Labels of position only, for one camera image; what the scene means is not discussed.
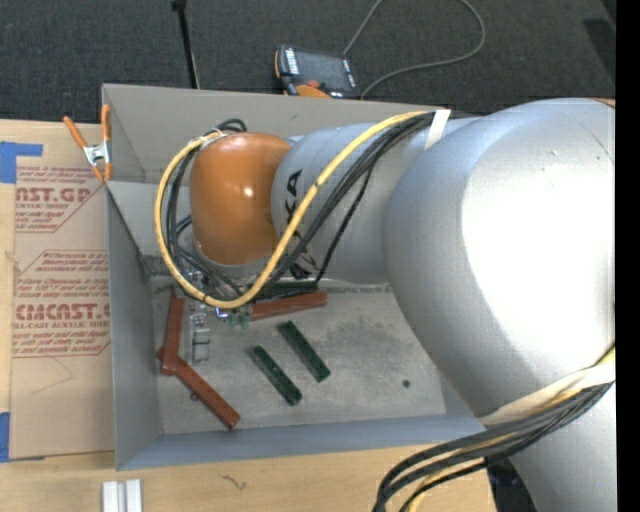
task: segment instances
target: black power cord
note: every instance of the black power cord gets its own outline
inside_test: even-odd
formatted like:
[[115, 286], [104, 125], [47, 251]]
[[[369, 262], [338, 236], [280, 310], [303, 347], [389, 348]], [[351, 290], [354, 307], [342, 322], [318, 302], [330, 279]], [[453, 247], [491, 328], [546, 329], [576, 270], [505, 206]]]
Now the black power cord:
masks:
[[[429, 489], [515, 455], [542, 437], [582, 416], [604, 396], [611, 386], [612, 383], [607, 383], [583, 389], [559, 404], [527, 418], [437, 445], [405, 459], [392, 468], [383, 478], [378, 488], [376, 503], [372, 509], [373, 512], [384, 512], [387, 501], [398, 491], [416, 480], [453, 468], [459, 464], [484, 459], [483, 462], [473, 464], [446, 476], [435, 478], [427, 485], [421, 486], [405, 502], [400, 509], [402, 512], [406, 512], [410, 504]], [[446, 454], [449, 455], [401, 476], [414, 466]]]

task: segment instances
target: white tape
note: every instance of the white tape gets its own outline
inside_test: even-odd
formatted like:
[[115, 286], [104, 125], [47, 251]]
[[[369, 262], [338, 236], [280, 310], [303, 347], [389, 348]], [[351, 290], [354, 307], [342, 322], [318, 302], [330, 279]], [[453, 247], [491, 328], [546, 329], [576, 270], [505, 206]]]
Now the white tape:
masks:
[[616, 380], [615, 357], [606, 363], [578, 370], [530, 395], [500, 407], [495, 412], [477, 418], [485, 426], [516, 421], [543, 410], [564, 393], [578, 392], [591, 386]]
[[429, 129], [429, 135], [427, 136], [427, 141], [424, 143], [425, 151], [442, 138], [442, 134], [444, 133], [444, 128], [445, 126], [447, 126], [447, 121], [449, 120], [450, 115], [451, 115], [451, 110], [449, 109], [442, 108], [442, 109], [436, 110], [436, 114], [433, 117], [433, 122], [431, 123], [431, 128]]

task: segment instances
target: yellow cable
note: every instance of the yellow cable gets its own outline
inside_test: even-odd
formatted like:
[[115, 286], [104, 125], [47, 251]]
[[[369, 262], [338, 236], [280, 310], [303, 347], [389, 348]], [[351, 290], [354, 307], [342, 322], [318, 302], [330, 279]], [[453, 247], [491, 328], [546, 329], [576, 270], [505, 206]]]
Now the yellow cable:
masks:
[[169, 179], [173, 174], [173, 171], [175, 170], [177, 165], [182, 161], [182, 159], [185, 158], [191, 151], [199, 148], [202, 144], [204, 144], [209, 140], [213, 140], [220, 137], [220, 134], [214, 133], [206, 137], [200, 137], [199, 139], [196, 139], [190, 142], [184, 148], [182, 148], [182, 150], [180, 150], [180, 152], [175, 157], [173, 157], [173, 160], [171, 160], [171, 162], [165, 169], [164, 174], [162, 175], [162, 178], [160, 180], [160, 184], [158, 185], [158, 194], [156, 196], [156, 202], [154, 207], [153, 220], [154, 220], [154, 226], [155, 226], [155, 232], [156, 232], [156, 239], [158, 241], [158, 247], [160, 248], [160, 254], [162, 256], [162, 259], [164, 260], [165, 264], [169, 268], [169, 271], [171, 272], [173, 277], [176, 279], [176, 281], [178, 281], [180, 286], [184, 289], [184, 291], [187, 294], [191, 295], [195, 299], [198, 299], [208, 304], [209, 306], [219, 307], [222, 309], [235, 309], [240, 306], [243, 306], [244, 304], [249, 302], [251, 299], [253, 299], [258, 294], [258, 292], [262, 289], [262, 287], [265, 285], [265, 283], [269, 279], [269, 276], [271, 275], [271, 272], [276, 267], [276, 265], [280, 261], [280, 258], [284, 254], [289, 242], [291, 241], [291, 238], [293, 238], [293, 235], [296, 232], [296, 229], [302, 222], [302, 218], [304, 217], [304, 214], [309, 208], [311, 201], [313, 201], [313, 199], [318, 194], [320, 187], [322, 187], [326, 183], [326, 181], [335, 172], [335, 170], [338, 167], [340, 167], [340, 165], [351, 154], [353, 154], [353, 152], [356, 151], [362, 144], [364, 144], [369, 139], [375, 137], [381, 131], [386, 130], [387, 128], [394, 126], [396, 124], [399, 124], [403, 121], [411, 119], [412, 117], [422, 115], [424, 113], [426, 112], [424, 111], [408, 112], [406, 114], [399, 114], [399, 115], [390, 117], [372, 126], [368, 130], [360, 134], [358, 137], [356, 137], [351, 143], [349, 143], [331, 161], [331, 163], [329, 163], [329, 165], [322, 171], [320, 176], [318, 176], [318, 178], [316, 179], [316, 182], [309, 188], [306, 195], [302, 199], [300, 205], [294, 212], [291, 218], [291, 221], [287, 226], [287, 229], [285, 230], [284, 234], [282, 235], [282, 238], [278, 242], [278, 245], [275, 251], [271, 255], [271, 259], [269, 259], [267, 265], [265, 266], [264, 270], [262, 271], [262, 273], [260, 274], [256, 282], [242, 296], [233, 300], [215, 299], [209, 295], [204, 294], [203, 292], [198, 290], [195, 286], [193, 286], [187, 279], [185, 279], [185, 277], [180, 273], [180, 270], [178, 270], [175, 263], [173, 262], [171, 255], [169, 254], [167, 243], [162, 230], [162, 201], [164, 198], [165, 190], [167, 188], [167, 184], [169, 183]]

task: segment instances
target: robotic arm link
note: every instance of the robotic arm link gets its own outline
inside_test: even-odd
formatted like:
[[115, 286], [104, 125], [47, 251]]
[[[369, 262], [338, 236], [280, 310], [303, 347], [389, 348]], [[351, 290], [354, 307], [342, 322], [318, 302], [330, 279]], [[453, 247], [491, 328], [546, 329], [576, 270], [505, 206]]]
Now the robotic arm link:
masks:
[[[287, 140], [212, 131], [167, 168], [156, 234], [185, 291], [223, 309], [277, 296], [289, 272], [302, 283], [389, 283], [438, 369], [478, 418], [491, 418], [488, 432], [500, 432], [522, 420], [509, 416], [511, 404], [558, 388], [614, 346], [615, 110], [532, 102], [450, 120], [430, 145], [433, 116]], [[177, 221], [171, 203], [192, 159], [192, 216]], [[180, 242], [188, 223], [194, 254]], [[188, 279], [193, 268], [204, 284]], [[574, 421], [558, 423], [551, 400], [543, 413], [555, 427], [547, 420], [544, 435], [510, 457], [540, 512], [617, 509], [608, 368], [586, 414], [562, 409]]]

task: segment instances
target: small metal part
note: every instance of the small metal part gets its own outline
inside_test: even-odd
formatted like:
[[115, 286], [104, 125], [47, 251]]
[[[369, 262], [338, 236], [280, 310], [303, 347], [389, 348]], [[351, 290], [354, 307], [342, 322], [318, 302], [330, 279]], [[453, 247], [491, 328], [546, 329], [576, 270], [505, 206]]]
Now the small metal part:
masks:
[[201, 302], [192, 304], [189, 316], [191, 326], [191, 363], [199, 363], [209, 359], [211, 328], [207, 325], [207, 306]]
[[206, 326], [195, 327], [191, 338], [191, 358], [194, 363], [209, 359], [209, 344], [211, 343], [211, 329]]

